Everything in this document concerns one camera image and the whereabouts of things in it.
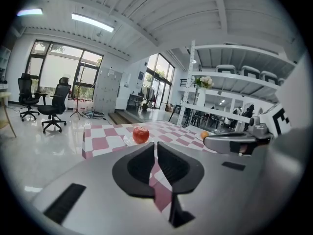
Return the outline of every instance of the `railing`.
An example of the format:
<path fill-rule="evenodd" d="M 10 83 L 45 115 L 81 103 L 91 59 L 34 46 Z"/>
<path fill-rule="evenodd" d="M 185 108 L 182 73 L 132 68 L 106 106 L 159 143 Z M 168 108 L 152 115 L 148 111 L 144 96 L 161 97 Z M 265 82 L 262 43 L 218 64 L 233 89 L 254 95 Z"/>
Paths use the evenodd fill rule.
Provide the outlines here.
<path fill-rule="evenodd" d="M 193 82 L 193 80 L 191 80 L 191 85 L 190 87 L 196 87 L 195 83 Z M 187 79 L 181 79 L 180 80 L 180 86 L 181 87 L 186 87 L 186 84 L 187 84 Z"/>

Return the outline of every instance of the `orange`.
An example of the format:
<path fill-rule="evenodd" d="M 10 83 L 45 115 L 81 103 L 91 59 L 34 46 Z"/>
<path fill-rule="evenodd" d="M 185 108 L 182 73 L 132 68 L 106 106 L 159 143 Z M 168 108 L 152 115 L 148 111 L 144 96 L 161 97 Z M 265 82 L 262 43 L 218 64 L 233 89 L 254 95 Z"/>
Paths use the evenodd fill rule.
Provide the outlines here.
<path fill-rule="evenodd" d="M 202 133 L 201 133 L 201 138 L 202 139 L 205 139 L 206 137 L 208 137 L 209 136 L 209 133 L 207 132 L 207 131 L 203 131 Z"/>

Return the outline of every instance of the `checkered tablecloth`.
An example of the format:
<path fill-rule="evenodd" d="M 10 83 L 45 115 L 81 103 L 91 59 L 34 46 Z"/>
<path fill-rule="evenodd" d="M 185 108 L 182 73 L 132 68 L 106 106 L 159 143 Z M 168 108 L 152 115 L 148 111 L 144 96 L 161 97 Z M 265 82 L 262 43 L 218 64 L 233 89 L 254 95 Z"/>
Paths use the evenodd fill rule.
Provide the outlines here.
<path fill-rule="evenodd" d="M 187 146 L 203 152 L 208 150 L 203 142 L 195 137 L 195 132 L 189 131 L 175 124 L 165 121 L 155 121 L 135 124 L 119 125 L 87 125 L 84 129 L 82 156 L 85 159 L 95 157 L 109 152 L 117 152 L 126 147 L 123 137 L 132 133 L 134 128 L 142 126 L 149 130 L 150 137 L 155 142 L 156 162 L 150 174 L 149 185 L 155 189 L 155 204 L 158 209 L 169 217 L 172 187 L 166 180 L 162 170 L 157 163 L 157 142 L 170 142 Z"/>

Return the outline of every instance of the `tripod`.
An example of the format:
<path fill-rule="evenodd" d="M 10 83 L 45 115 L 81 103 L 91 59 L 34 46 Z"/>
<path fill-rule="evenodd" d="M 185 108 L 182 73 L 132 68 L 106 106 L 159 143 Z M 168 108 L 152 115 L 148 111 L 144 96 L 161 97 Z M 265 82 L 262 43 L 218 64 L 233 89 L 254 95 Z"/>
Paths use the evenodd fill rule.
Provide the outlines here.
<path fill-rule="evenodd" d="M 79 80 L 79 85 L 78 85 L 78 90 L 77 90 L 76 109 L 74 110 L 73 114 L 70 115 L 70 117 L 71 117 L 71 116 L 73 116 L 74 114 L 77 114 L 78 119 L 80 119 L 79 116 L 82 117 L 82 115 L 78 112 L 78 100 L 79 100 L 80 83 L 82 82 L 82 77 L 83 77 L 83 73 L 84 73 L 84 70 L 85 70 L 85 64 L 86 64 L 86 63 L 84 63 L 83 71 L 82 71 L 82 73 L 80 74 L 80 80 Z"/>

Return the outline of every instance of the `large window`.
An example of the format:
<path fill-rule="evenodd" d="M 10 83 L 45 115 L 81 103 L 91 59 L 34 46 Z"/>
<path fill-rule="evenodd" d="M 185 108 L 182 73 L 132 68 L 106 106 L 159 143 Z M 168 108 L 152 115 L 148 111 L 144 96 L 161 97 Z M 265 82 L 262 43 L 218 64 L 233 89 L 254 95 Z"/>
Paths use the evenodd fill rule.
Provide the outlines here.
<path fill-rule="evenodd" d="M 161 54 L 150 56 L 147 67 L 147 71 L 152 76 L 157 73 L 159 77 L 172 82 L 174 67 Z"/>
<path fill-rule="evenodd" d="M 168 102 L 171 90 L 174 67 L 161 54 L 150 56 L 143 85 L 152 86 L 155 90 L 155 108 Z"/>
<path fill-rule="evenodd" d="M 32 90 L 53 95 L 61 77 L 68 77 L 72 97 L 92 100 L 93 87 L 103 56 L 63 44 L 36 41 L 26 72 L 32 78 Z"/>
<path fill-rule="evenodd" d="M 25 72 L 30 74 L 32 93 L 38 90 L 40 71 L 42 70 L 49 45 L 50 42 L 36 41 L 29 55 Z"/>

